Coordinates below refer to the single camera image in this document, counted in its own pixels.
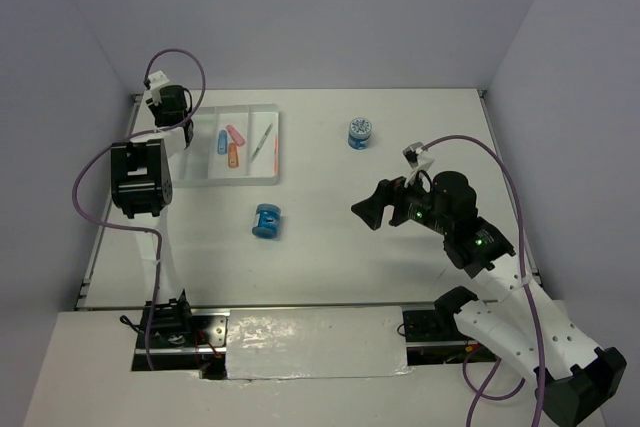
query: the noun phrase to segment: blue marker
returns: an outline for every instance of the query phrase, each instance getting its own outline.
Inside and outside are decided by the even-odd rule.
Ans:
[[[218,134],[218,154],[227,154],[227,131],[221,130]]]

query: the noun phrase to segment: white panel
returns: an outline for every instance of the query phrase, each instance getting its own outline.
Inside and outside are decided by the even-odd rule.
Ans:
[[[60,314],[25,427],[462,427],[473,398],[460,364],[371,379],[204,381],[193,372],[131,372],[136,334],[118,321],[123,313]],[[471,364],[469,377],[480,385],[490,368]],[[503,365],[487,393],[509,392],[518,380]],[[473,427],[529,427],[534,404],[528,386],[511,400],[480,401]],[[540,427],[554,424],[543,415]],[[580,427],[604,427],[600,412]]]
[[[532,2],[75,1],[132,92],[169,46],[197,53],[212,88],[483,87]],[[197,87],[187,62],[163,65]]]
[[[388,377],[406,374],[400,307],[232,310],[230,379]]]

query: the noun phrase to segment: blue spool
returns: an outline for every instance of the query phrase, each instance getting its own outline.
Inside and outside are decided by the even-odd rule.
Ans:
[[[275,239],[280,227],[280,207],[273,204],[260,204],[256,208],[256,216],[251,232],[256,237]]]
[[[366,149],[372,130],[373,126],[368,119],[353,119],[349,123],[349,145],[356,150]]]

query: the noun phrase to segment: pink marker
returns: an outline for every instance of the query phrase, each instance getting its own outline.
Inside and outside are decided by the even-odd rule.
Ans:
[[[244,145],[244,137],[240,135],[240,132],[238,132],[233,125],[227,125],[227,132],[229,132],[229,135],[238,147],[242,147]]]

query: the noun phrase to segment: pen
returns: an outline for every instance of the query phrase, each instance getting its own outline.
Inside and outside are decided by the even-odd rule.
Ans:
[[[262,149],[262,146],[267,141],[267,137],[269,137],[269,132],[271,132],[272,128],[273,128],[273,124],[269,124],[269,127],[267,127],[267,131],[264,133],[264,135],[260,139],[260,142],[258,142],[258,147],[256,147],[256,150],[253,151],[253,155],[251,155],[251,162],[253,162],[255,158],[258,156],[258,153],[260,153],[260,149]]]

